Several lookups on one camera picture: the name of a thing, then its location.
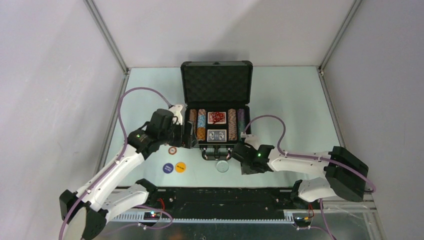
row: poker chip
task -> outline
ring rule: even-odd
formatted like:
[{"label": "poker chip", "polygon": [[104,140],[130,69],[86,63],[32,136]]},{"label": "poker chip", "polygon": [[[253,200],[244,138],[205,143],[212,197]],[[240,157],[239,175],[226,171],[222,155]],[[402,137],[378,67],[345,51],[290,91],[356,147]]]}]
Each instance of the poker chip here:
[{"label": "poker chip", "polygon": [[168,153],[169,153],[169,154],[171,154],[171,155],[176,154],[176,153],[177,153],[177,148],[176,148],[176,147],[174,147],[174,146],[170,147],[170,148],[168,149]]},{"label": "poker chip", "polygon": [[165,165],[163,165],[162,170],[164,173],[170,174],[174,170],[174,166],[171,163],[166,163]]},{"label": "poker chip", "polygon": [[200,109],[197,116],[197,140],[206,140],[206,110]]},{"label": "poker chip", "polygon": [[238,117],[238,137],[241,138],[242,132],[245,130],[246,123],[245,123],[245,110],[239,109],[237,110],[237,117]]},{"label": "poker chip", "polygon": [[235,109],[228,110],[228,140],[237,140],[237,118]]},{"label": "poker chip", "polygon": [[198,127],[198,111],[196,109],[190,110],[190,115],[188,117],[188,120],[193,122],[193,131],[196,133],[196,130]]},{"label": "poker chip", "polygon": [[179,163],[177,163],[175,165],[175,171],[177,173],[183,173],[186,170],[186,168],[187,168],[186,167],[186,164],[184,162],[182,162],[182,161],[180,161]]}]

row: white wall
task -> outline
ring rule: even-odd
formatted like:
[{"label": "white wall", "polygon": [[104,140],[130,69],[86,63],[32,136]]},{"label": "white wall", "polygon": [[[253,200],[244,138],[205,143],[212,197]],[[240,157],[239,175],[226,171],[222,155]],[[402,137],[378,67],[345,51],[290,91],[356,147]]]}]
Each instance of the white wall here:
[{"label": "white wall", "polygon": [[0,239],[57,239],[123,74],[81,0],[0,3]]},{"label": "white wall", "polygon": [[364,1],[325,79],[389,240],[423,239],[424,3]]},{"label": "white wall", "polygon": [[317,66],[354,0],[97,0],[130,67]]}]

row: case handle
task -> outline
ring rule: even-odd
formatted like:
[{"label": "case handle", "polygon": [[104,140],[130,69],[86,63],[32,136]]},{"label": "case handle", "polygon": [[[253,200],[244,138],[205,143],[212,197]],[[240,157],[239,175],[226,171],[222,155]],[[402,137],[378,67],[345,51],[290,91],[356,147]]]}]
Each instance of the case handle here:
[{"label": "case handle", "polygon": [[231,159],[231,148],[225,149],[224,151],[221,151],[221,148],[219,145],[213,146],[213,152],[207,152],[207,148],[204,147],[201,149],[201,157],[204,160],[208,161],[220,161],[220,160],[230,160]]}]

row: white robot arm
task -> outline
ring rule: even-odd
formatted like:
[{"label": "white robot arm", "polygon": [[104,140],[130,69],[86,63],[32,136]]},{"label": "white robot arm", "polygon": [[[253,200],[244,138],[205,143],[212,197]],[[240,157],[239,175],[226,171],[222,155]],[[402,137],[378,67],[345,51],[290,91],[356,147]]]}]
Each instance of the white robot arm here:
[{"label": "white robot arm", "polygon": [[328,161],[348,165],[367,176],[368,166],[343,147],[335,146],[329,152],[294,154],[285,150],[280,152],[272,145],[259,145],[258,137],[252,134],[242,133],[241,140],[231,152],[231,157],[245,168],[247,166],[248,174],[291,171],[316,176],[294,184],[292,200],[299,206],[333,196],[351,202],[360,202],[364,197],[365,181]]},{"label": "white robot arm", "polygon": [[[112,193],[118,184],[138,165],[143,163],[150,154],[156,152],[161,145],[169,144],[174,147],[192,148],[193,136],[183,139],[183,105],[174,105],[170,109],[158,109],[151,117],[150,122],[131,132],[128,135],[128,144],[122,157],[117,154],[103,167],[90,181],[76,192],[64,191],[60,197],[62,219],[68,214],[72,205],[82,197],[68,220],[66,231],[67,239],[85,240],[95,238],[105,225],[117,215],[128,209],[146,202],[149,192],[155,186],[147,180],[139,180],[133,186],[120,193]],[[192,126],[186,126],[188,133],[192,133]]]}]

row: red wire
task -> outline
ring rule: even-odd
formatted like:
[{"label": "red wire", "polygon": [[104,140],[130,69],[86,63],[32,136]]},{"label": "red wire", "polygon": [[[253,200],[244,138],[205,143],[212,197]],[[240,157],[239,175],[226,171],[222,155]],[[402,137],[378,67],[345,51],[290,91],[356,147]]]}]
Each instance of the red wire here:
[{"label": "red wire", "polygon": [[165,203],[164,203],[164,200],[163,200],[162,198],[159,198],[157,201],[158,201],[158,202],[160,202],[160,205],[162,205],[162,211],[165,211]]},{"label": "red wire", "polygon": [[307,209],[308,209],[307,214],[309,215],[310,218],[313,218],[315,216],[315,212],[314,212],[314,209],[312,208],[312,204],[309,203],[309,206],[307,207]]}]

